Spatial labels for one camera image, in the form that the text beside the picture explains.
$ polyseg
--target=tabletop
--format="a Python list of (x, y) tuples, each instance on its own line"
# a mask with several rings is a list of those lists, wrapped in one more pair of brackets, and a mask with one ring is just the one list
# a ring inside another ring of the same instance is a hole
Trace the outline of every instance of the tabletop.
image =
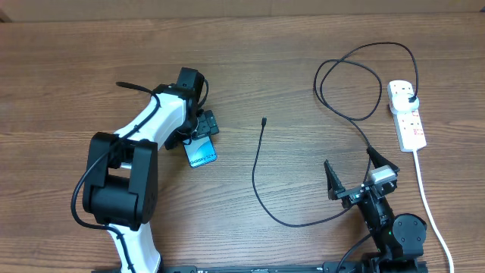
[[(268, 118), (256, 184), (268, 209), (301, 224), (342, 211), (327, 198), (329, 159), (346, 187), (361, 183), (365, 142), (318, 102), (318, 65), (369, 42), (393, 41), (414, 53), (427, 147), (419, 151), (428, 202), (457, 271), (485, 267), (485, 14), (118, 20), (0, 24), (0, 271), (88, 272), (120, 264), (104, 231), (70, 214), (74, 185), (98, 131), (125, 126), (149, 98), (116, 81), (154, 88), (181, 67), (210, 82), (206, 110), (220, 127), (218, 159), (191, 169), (182, 147), (158, 153), (158, 204), (151, 220), (165, 265), (317, 265), (338, 261), (366, 235), (358, 209), (311, 227), (284, 227), (259, 205), (251, 172), (261, 117)], [(412, 155), (400, 152), (386, 85), (415, 84), (406, 51), (377, 45), (351, 58), (383, 81), (381, 103), (358, 125), (371, 145), (401, 168), (388, 195), (395, 214), (429, 220)], [(367, 71), (338, 66), (327, 101), (353, 117), (379, 96)], [(94, 222), (80, 202), (82, 219)], [(369, 240), (350, 259), (375, 251)], [(447, 261), (429, 228), (431, 272)]]

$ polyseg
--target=black cable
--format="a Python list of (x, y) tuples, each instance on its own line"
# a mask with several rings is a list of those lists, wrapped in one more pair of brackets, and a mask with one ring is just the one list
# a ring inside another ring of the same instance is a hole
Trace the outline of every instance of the black cable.
[(356, 249), (358, 249), (359, 246), (361, 246), (367, 239), (369, 239), (372, 235), (367, 234), (364, 238), (362, 238), (360, 241), (358, 241), (353, 247), (347, 251), (347, 253), (342, 257), (340, 260), (338, 266), (336, 267), (335, 273), (340, 272), (340, 267), (342, 267), (343, 262), (352, 254)]
[(209, 94), (209, 82), (206, 79), (204, 79), (204, 83), (205, 83), (205, 95), (202, 101), (199, 102), (199, 105), (197, 105), (199, 109), (202, 108), (202, 106), (205, 103), (205, 100), (207, 99), (207, 95)]
[(255, 164), (252, 167), (252, 189), (255, 191), (255, 195), (256, 195), (256, 198), (258, 198), (259, 204), (261, 204), (261, 206), (263, 207), (263, 209), (266, 211), (266, 213), (271, 218), (273, 218), (273, 220), (275, 220), (276, 222), (278, 222), (278, 223), (280, 223), (280, 224), (282, 224), (284, 226), (287, 226), (289, 228), (303, 228), (303, 227), (311, 226), (311, 225), (314, 225), (314, 224), (321, 224), (321, 223), (324, 223), (326, 221), (333, 220), (333, 219), (335, 219), (335, 218), (343, 215), (344, 213), (348, 212), (351, 209), (351, 207), (350, 208), (347, 208), (347, 209), (344, 209), (343, 211), (339, 212), (338, 214), (336, 214), (334, 216), (331, 216), (329, 218), (326, 218), (326, 219), (323, 219), (323, 220), (320, 220), (320, 221), (314, 221), (312, 223), (307, 223), (307, 224), (287, 224), (287, 223), (279, 220), (278, 218), (274, 217), (271, 214), (271, 212), (266, 208), (266, 206), (263, 204), (263, 202), (261, 201), (261, 198), (259, 197), (258, 191), (256, 190), (256, 185), (255, 185), (256, 164), (258, 163), (259, 149), (261, 148), (261, 141), (263, 139), (264, 126), (266, 126), (266, 118), (263, 118), (262, 121), (261, 121), (261, 135), (259, 136), (258, 151), (256, 152)]
[[(345, 118), (347, 121), (349, 121), (355, 128), (357, 128), (358, 132), (362, 135), (362, 137), (364, 138), (367, 146), (370, 146), (371, 143), (369, 142), (369, 139), (367, 138), (367, 136), (365, 135), (365, 133), (361, 130), (361, 128), (355, 123), (355, 121), (363, 121), (363, 120), (366, 120), (367, 118), (369, 118), (370, 116), (372, 116), (372, 114), (376, 111), (377, 109), (377, 106), (379, 106), (379, 103), (380, 103), (380, 98), (382, 97), (382, 81), (380, 80), (379, 76), (372, 70), (370, 69), (369, 67), (363, 65), (363, 64), (359, 64), (358, 62), (355, 62), (355, 61), (347, 61), (346, 58), (348, 58), (353, 52), (356, 52), (357, 50), (359, 49), (362, 49), (364, 47), (368, 47), (368, 46), (375, 46), (375, 45), (396, 45), (396, 46), (401, 46), (403, 47), (408, 53), (409, 55), (411, 56), (411, 59), (412, 59), (412, 62), (413, 62), (413, 65), (415, 66), (415, 73), (416, 73), (416, 90), (415, 90), (415, 95), (412, 96), (409, 101), (410, 102), (413, 102), (414, 100), (416, 100), (416, 97), (418, 95), (418, 66), (416, 64), (416, 60), (415, 60), (415, 57), (413, 56), (411, 50), (408, 49), (407, 46), (403, 45), (403, 44), (400, 44), (398, 42), (373, 42), (373, 43), (370, 43), (370, 44), (367, 44), (367, 45), (361, 45), (359, 46), (358, 48), (356, 49), (353, 49), (352, 51), (350, 51), (349, 53), (345, 54), (343, 57), (341, 57), (341, 59), (330, 59), (330, 60), (326, 60), (324, 61), (322, 64), (320, 64), (320, 67), (318, 67), (317, 69), (317, 73), (315, 74), (315, 78), (313, 80), (313, 90), (315, 92), (315, 95), (317, 96), (318, 100), (323, 104), (325, 105), (325, 107), (327, 107), (328, 109), (330, 109), (331, 111), (333, 111), (335, 114), (339, 115), (340, 117), (342, 118)], [(318, 95), (318, 91), (317, 91), (317, 78), (318, 78), (318, 75), (320, 73), (320, 69), (326, 64), (326, 63), (330, 63), (330, 62), (335, 62), (335, 64), (333, 64), (333, 66), (326, 72), (326, 74), (324, 75), (324, 78), (321, 80), (320, 82), (320, 95)], [(359, 66), (359, 67), (362, 67), (364, 68), (365, 70), (371, 72), (377, 79), (377, 81), (379, 82), (379, 97), (377, 98), (377, 102), (374, 106), (374, 108), (371, 110), (371, 112), (367, 115), (365, 115), (364, 117), (362, 118), (352, 118), (352, 117), (349, 117), (347, 115), (344, 115), (342, 113), (340, 113), (339, 111), (337, 111), (336, 109), (332, 108), (328, 102), (325, 100), (324, 98), (324, 81), (325, 79), (327, 79), (327, 76), (330, 74), (330, 72), (340, 63), (347, 63), (347, 64), (353, 64), (353, 65), (356, 65), (356, 66)], [(364, 180), (362, 183), (364, 183), (367, 179), (367, 176), (368, 176), (368, 173), (369, 173), (369, 170), (371, 168), (371, 158), (369, 157), (369, 161), (368, 161), (368, 166), (367, 166), (367, 170), (365, 172), (365, 176), (364, 176)]]
[(115, 227), (110, 227), (108, 225), (98, 225), (98, 224), (86, 223), (79, 218), (79, 215), (77, 214), (77, 211), (76, 211), (77, 195), (79, 194), (79, 191), (80, 191), (82, 185), (84, 184), (86, 177), (99, 164), (99, 162), (101, 162), (101, 160), (105, 159), (105, 157), (108, 156), (109, 153), (112, 152), (118, 145), (120, 145), (124, 140), (126, 140), (128, 137), (131, 137), (134, 133), (136, 133), (139, 129), (141, 129), (143, 127), (143, 125), (145, 125), (155, 115), (157, 110), (160, 108), (160, 99), (150, 89), (147, 89), (147, 88), (142, 87), (142, 86), (137, 86), (137, 85), (132, 84), (132, 83), (124, 83), (124, 82), (117, 82), (116, 85), (118, 85), (120, 87), (135, 89), (135, 90), (139, 90), (139, 91), (142, 91), (142, 92), (149, 93), (156, 100), (155, 108), (153, 109), (152, 112), (150, 112), (150, 114), (145, 119), (143, 119), (142, 122), (140, 122), (130, 132), (128, 132), (126, 135), (124, 135), (119, 140), (117, 140), (115, 143), (113, 143), (113, 145), (111, 145), (110, 149), (107, 152), (105, 152), (104, 154), (102, 154), (98, 159), (96, 159), (96, 161), (94, 161), (94, 163), (92, 163), (92, 165), (87, 169), (87, 171), (83, 174), (83, 176), (81, 176), (79, 182), (77, 182), (77, 185), (76, 185), (76, 187), (74, 188), (74, 191), (73, 191), (73, 196), (72, 196), (71, 201), (70, 201), (70, 212), (71, 212), (74, 220), (79, 225), (81, 225), (85, 228), (111, 231), (111, 232), (115, 233), (117, 235), (117, 239), (120, 240), (121, 246), (123, 247), (123, 252), (124, 252), (124, 256), (127, 260), (128, 269), (131, 270), (132, 273), (136, 273), (135, 268), (133, 267), (133, 263), (131, 262), (130, 255), (128, 253), (127, 244), (126, 244), (126, 241), (123, 237), (123, 234)]

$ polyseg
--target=white plug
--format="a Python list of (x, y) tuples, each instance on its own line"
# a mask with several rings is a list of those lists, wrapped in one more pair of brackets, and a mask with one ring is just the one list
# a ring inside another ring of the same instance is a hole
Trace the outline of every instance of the white plug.
[(401, 151), (412, 152), (425, 147), (426, 139), (418, 111), (419, 99), (409, 102), (414, 95), (411, 83), (393, 80), (387, 86), (387, 93)]
[(393, 114), (418, 110), (419, 99), (409, 101), (415, 95), (411, 83), (405, 80), (393, 80), (387, 85), (387, 94), (389, 95), (389, 107)]

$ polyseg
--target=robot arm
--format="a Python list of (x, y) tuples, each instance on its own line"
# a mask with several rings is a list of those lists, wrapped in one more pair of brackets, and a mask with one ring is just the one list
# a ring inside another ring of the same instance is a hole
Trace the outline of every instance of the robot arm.
[[(87, 169), (97, 163), (86, 179), (83, 190), (83, 208), (92, 213), (96, 222), (118, 229), (123, 234), (132, 270), (124, 254), (120, 238), (113, 237), (122, 263), (119, 272), (156, 273), (163, 269), (160, 253), (152, 239), (149, 221), (158, 198), (157, 152), (165, 146), (172, 149), (178, 142), (218, 133), (211, 111), (204, 113), (198, 101), (205, 82), (196, 70), (182, 68), (176, 84), (161, 84), (153, 90), (147, 107), (126, 127), (114, 133), (97, 133), (89, 146)], [(153, 115), (135, 133), (118, 145), (118, 140)], [(211, 116), (212, 127), (200, 126), (199, 119)], [(130, 177), (110, 174), (110, 169), (130, 169)]]

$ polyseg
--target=white power strip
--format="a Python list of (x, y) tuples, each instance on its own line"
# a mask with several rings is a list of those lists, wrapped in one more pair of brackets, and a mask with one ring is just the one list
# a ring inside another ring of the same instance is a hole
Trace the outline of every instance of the white power strip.
[(426, 195), (424, 194), (423, 180), (421, 178), (421, 169), (418, 161), (418, 150), (426, 146), (426, 139), (418, 112), (419, 100), (416, 99), (414, 102), (409, 102), (408, 97), (413, 96), (414, 91), (412, 85), (404, 80), (390, 82), (387, 85), (387, 93), (389, 95), (390, 109), (394, 117), (394, 124), (396, 125), (399, 146), (401, 151), (413, 153), (419, 191), (423, 199), (424, 209), (426, 210), (427, 217), (430, 219), (431, 227), (445, 250), (446, 257), (448, 257), (449, 272), (454, 273), (455, 266), (453, 265), (452, 254), (441, 236), (440, 231), (438, 231), (437, 225), (434, 223), (430, 207), (427, 204)]

